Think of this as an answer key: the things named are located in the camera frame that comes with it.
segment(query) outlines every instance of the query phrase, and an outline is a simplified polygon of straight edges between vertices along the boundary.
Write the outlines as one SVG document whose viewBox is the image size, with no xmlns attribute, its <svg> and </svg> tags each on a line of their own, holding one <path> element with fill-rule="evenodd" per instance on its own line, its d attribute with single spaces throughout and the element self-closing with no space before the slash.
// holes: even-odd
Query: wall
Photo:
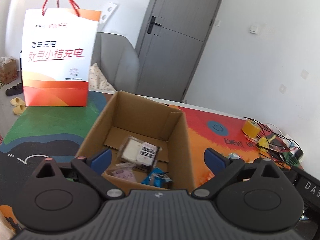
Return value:
<svg viewBox="0 0 320 240">
<path fill-rule="evenodd" d="M 5 47 L 0 56 L 19 57 L 21 50 L 22 28 L 26 9 L 41 8 L 45 0 L 0 0 L 1 3 L 10 3 L 10 10 L 0 14 L 0 43 Z M 136 45 L 142 20 L 149 0 L 75 0 L 80 8 L 102 10 L 107 2 L 119 4 L 117 11 L 105 25 L 103 32 L 121 34 L 128 38 L 133 46 Z M 47 8 L 55 8 L 56 0 L 49 0 Z M 60 7 L 70 8 L 67 0 L 61 0 Z M 5 36 L 1 32 L 1 22 L 7 21 Z"/>
<path fill-rule="evenodd" d="M 320 0 L 223 0 L 216 19 L 185 99 L 278 125 L 320 179 Z"/>
</svg>

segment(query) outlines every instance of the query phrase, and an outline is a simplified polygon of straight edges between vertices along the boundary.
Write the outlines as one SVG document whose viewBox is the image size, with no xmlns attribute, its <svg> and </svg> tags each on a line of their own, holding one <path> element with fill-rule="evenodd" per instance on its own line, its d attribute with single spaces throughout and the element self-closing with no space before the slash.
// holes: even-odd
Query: green painted area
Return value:
<svg viewBox="0 0 320 240">
<path fill-rule="evenodd" d="M 86 107 L 29 106 L 14 123 L 4 143 L 29 136 L 70 133 L 85 137 L 99 115 L 93 99 Z"/>
</svg>

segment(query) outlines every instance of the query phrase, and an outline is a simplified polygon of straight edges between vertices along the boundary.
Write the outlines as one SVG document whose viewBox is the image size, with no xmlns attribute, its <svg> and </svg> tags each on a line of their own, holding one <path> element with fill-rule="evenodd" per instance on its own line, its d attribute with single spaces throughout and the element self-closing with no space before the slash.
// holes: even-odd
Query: bag handle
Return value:
<svg viewBox="0 0 320 240">
<path fill-rule="evenodd" d="M 47 4 L 48 0 L 45 0 L 43 6 L 42 6 L 42 16 L 44 16 L 45 14 L 45 6 Z M 76 14 L 78 17 L 80 17 L 80 13 L 78 11 L 78 9 L 80 9 L 79 5 L 77 5 L 77 3 L 74 0 L 69 0 L 69 3 L 71 4 L 72 8 L 75 10 Z M 60 4 L 59 4 L 59 0 L 57 0 L 57 8 L 59 8 Z"/>
</svg>

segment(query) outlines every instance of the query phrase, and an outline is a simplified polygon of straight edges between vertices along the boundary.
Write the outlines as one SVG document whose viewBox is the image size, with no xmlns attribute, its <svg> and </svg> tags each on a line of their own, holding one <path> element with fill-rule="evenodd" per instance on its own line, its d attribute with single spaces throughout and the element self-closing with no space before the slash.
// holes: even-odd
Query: gray floor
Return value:
<svg viewBox="0 0 320 240">
<path fill-rule="evenodd" d="M 20 78 L 0 88 L 0 134 L 3 138 L 6 136 L 14 122 L 19 117 L 13 113 L 12 109 L 14 106 L 10 104 L 10 100 L 15 97 L 20 97 L 24 100 L 23 93 L 12 97 L 7 97 L 5 91 L 12 86 L 16 86 L 18 83 L 21 83 Z"/>
</svg>

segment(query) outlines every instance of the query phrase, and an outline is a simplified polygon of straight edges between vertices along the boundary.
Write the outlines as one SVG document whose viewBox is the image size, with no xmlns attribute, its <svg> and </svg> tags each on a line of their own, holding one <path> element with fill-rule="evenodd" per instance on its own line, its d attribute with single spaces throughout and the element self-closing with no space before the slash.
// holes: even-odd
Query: metal screw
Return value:
<svg viewBox="0 0 320 240">
<path fill-rule="evenodd" d="M 196 189 L 193 192 L 193 194 L 196 195 L 197 197 L 207 197 L 210 195 L 210 191 L 205 188 L 199 188 L 199 189 Z"/>
<path fill-rule="evenodd" d="M 107 195 L 109 197 L 120 197 L 122 195 L 122 190 L 117 189 L 117 188 L 109 189 L 107 191 Z"/>
</svg>

